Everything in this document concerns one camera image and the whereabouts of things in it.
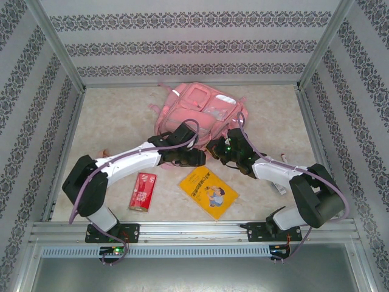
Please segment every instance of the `red box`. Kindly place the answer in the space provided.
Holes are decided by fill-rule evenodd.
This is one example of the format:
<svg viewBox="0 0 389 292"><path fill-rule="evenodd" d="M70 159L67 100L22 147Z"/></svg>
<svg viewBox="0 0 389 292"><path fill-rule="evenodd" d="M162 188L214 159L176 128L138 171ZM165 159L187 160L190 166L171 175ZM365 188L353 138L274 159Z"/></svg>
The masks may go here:
<svg viewBox="0 0 389 292"><path fill-rule="evenodd" d="M138 174L129 209L148 212L156 180L157 176L152 173L140 172Z"/></svg>

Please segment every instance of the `floor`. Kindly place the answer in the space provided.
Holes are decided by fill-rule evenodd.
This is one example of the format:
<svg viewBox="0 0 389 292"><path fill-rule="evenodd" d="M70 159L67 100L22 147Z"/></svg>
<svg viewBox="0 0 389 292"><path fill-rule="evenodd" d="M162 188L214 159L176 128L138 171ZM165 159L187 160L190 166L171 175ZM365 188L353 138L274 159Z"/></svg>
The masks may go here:
<svg viewBox="0 0 389 292"><path fill-rule="evenodd" d="M315 163L311 145L292 85L217 86L233 97L246 97L249 118L246 133L257 148L280 159L286 153L291 164ZM92 158L107 148L112 155L132 149L153 136L157 114L150 103L162 106L167 92L163 88L88 89L72 143L64 179L80 156ZM254 180L210 159L207 167L239 194L239 198L220 220L263 220L281 206L291 206L290 191L281 196L269 181ZM178 184L193 168L145 169L157 175L156 189L148 213L128 210L137 174L113 184L105 203L121 221L209 221L205 213ZM52 221L68 221L72 204L61 191Z"/></svg>

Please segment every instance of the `patterned wallpaper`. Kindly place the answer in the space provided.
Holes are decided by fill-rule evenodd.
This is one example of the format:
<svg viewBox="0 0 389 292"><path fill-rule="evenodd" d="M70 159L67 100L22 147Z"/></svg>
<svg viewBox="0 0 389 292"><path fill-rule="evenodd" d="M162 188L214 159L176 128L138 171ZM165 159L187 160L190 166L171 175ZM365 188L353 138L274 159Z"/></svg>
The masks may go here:
<svg viewBox="0 0 389 292"><path fill-rule="evenodd" d="M24 1L0 4L0 292L15 279L65 145L78 92Z"/></svg>
<svg viewBox="0 0 389 292"><path fill-rule="evenodd" d="M388 2L353 4L305 91L379 291L389 291Z"/></svg>
<svg viewBox="0 0 389 292"><path fill-rule="evenodd" d="M296 82L339 0L42 0L86 85Z"/></svg>

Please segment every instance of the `damask pattern stripe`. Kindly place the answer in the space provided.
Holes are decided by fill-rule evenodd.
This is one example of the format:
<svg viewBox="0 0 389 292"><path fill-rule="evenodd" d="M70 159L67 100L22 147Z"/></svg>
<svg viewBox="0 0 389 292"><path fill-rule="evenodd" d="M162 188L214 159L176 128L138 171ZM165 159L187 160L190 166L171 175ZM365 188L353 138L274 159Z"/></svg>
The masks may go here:
<svg viewBox="0 0 389 292"><path fill-rule="evenodd" d="M362 46L360 40L358 40L355 31L347 19L339 27L338 36L346 48L350 59L353 61L354 67L357 69L367 92L370 93L370 98L381 120L384 121L384 126L389 128L389 90L382 82L381 76L375 70L367 51Z"/></svg>
<svg viewBox="0 0 389 292"><path fill-rule="evenodd" d="M370 20L385 47L389 50L389 7L384 1L358 0L359 7Z"/></svg>
<svg viewBox="0 0 389 292"><path fill-rule="evenodd" d="M0 13L0 51L7 44L26 10L27 5L23 0L9 0L4 4Z"/></svg>
<svg viewBox="0 0 389 292"><path fill-rule="evenodd" d="M67 44L71 57L203 54L203 53L311 53L316 41L227 40L227 41L143 41L129 43Z"/></svg>
<svg viewBox="0 0 389 292"><path fill-rule="evenodd" d="M46 100L49 96L51 87L54 83L55 77L57 76L58 70L60 69L61 63L57 56L54 54L47 65L46 71L43 75L41 83L32 100L30 108L27 112L26 119L20 129L20 134L16 138L14 149L10 153L8 163L5 165L3 173L0 179L0 219L2 213L7 207L7 201L12 193L13 185L19 175L19 170L24 161L24 156L30 146L30 141L34 135L36 126L38 125L39 119L42 115L42 111Z"/></svg>
<svg viewBox="0 0 389 292"><path fill-rule="evenodd" d="M20 209L15 220L15 225L12 228L11 237L9 238L9 244L5 248L5 256L1 259L0 266L0 291L7 291L7 285L11 278L11 273L16 263L17 255L20 251L22 244L22 238L26 232L27 222L30 219L30 212L35 203L35 198L38 194L44 171L46 169L47 162L49 160L52 147L54 145L55 136L57 135L58 128L60 126L61 118L69 100L69 93L72 89L72 82L69 77L66 77L61 93L58 96L58 101L55 106L52 117L50 118L49 126L46 130L46 135L42 141L40 152L35 161L31 178L26 188L26 192L23 196L23 201L20 205Z"/></svg>
<svg viewBox="0 0 389 292"><path fill-rule="evenodd" d="M329 11L224 11L51 16L58 32L198 27L325 27Z"/></svg>
<svg viewBox="0 0 389 292"><path fill-rule="evenodd" d="M387 207L389 212L389 175L386 172L384 162L376 150L376 144L373 142L370 131L366 126L363 116L360 113L358 104L354 100L353 93L347 85L347 81L343 76L334 54L329 49L323 56L323 62L331 76L332 84L334 84L336 91L339 94L340 101L345 109L348 120L351 122L351 128L354 130L359 147L362 154L366 158L366 163L374 178L374 183L379 189L381 200ZM323 109L324 114L331 114L332 109L326 107Z"/></svg>
<svg viewBox="0 0 389 292"><path fill-rule="evenodd" d="M214 74L301 74L303 63L161 64L78 67L81 77L214 75Z"/></svg>
<svg viewBox="0 0 389 292"><path fill-rule="evenodd" d="M34 32L29 38L27 45L23 49L11 76L8 78L8 82L4 85L4 89L0 95L0 135L2 129L5 128L6 121L9 115L12 113L15 102L19 99L21 90L30 75L31 69L38 58L41 49L46 42L42 30L39 26L36 26Z"/></svg>
<svg viewBox="0 0 389 292"><path fill-rule="evenodd" d="M316 93L316 97L318 98L320 102L323 102L321 104L322 109L325 107L331 107L331 105L328 102L328 96L324 89L323 83L318 75L317 72L314 73L314 75L311 78L311 82L313 85L313 88ZM311 108L312 114L314 113L312 110L312 105L308 99L309 106ZM342 170L345 174L346 182L349 186L349 190L351 192L351 196L354 199L354 204L356 206L356 210L358 214L360 215L360 219L362 221L363 230L368 234L368 241L369 246L371 250L373 251L373 256L376 259L376 265L378 269L380 270L380 275L383 278L384 286L386 289L389 290L389 258L388 254L385 251L385 243L380 238L380 232L377 231L377 223L374 220L373 211L370 207L370 205L367 203L367 198L365 195L365 191L362 188L362 185L359 181L358 174L355 171L355 167L353 164L353 160L350 158L349 150L345 144L343 134L340 130L340 126L336 121L335 115L332 112L330 115L326 115L326 121L328 130L331 133L332 141L334 143L334 146L337 151L337 155L339 158L339 161L342 165ZM317 126L316 119L314 117L316 128L319 131L319 127ZM323 147L325 146L323 139L320 135L320 139L322 141Z"/></svg>
<svg viewBox="0 0 389 292"><path fill-rule="evenodd" d="M65 143L66 143L66 139L67 139L67 134L69 133L69 130L71 128L71 125L72 125L72 121L73 121L73 115L74 115L74 112L75 112L75 109L76 109L76 106L77 106L77 103L79 101L79 99L81 98L83 94L82 93L78 93L76 98L75 98L75 103L73 105L73 109L72 109L72 113L71 113L71 116L69 118L69 122L67 123L67 126L66 126L66 132L65 132L65 136L64 136L64 139L62 141L62 144L61 144L61 151L60 151L60 155L58 156L58 159L57 159L57 164L55 165L55 168L54 168L54 172L53 172L53 177L51 179L51 182L50 182L50 187L49 187L49 191L47 192L47 195L46 195L46 200L44 202L44 206L43 206L43 209L42 209L42 214L41 214L41 221L44 221L44 213L46 211L46 207L47 207L47 204L49 202L49 198L50 198L50 194L51 194L51 191L54 187L54 180L55 180L55 177L56 177L56 174L57 174L57 170L60 166L60 162L61 162L61 156L62 156L62 152L64 150L64 147L65 147Z"/></svg>

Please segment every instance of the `book cover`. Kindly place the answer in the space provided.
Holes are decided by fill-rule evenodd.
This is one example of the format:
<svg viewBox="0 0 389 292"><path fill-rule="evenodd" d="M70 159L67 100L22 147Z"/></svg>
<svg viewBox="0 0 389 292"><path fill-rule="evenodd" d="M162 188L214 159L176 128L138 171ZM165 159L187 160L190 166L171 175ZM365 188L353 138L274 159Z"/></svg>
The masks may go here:
<svg viewBox="0 0 389 292"><path fill-rule="evenodd" d="M179 186L216 221L239 197L205 166L195 168Z"/></svg>

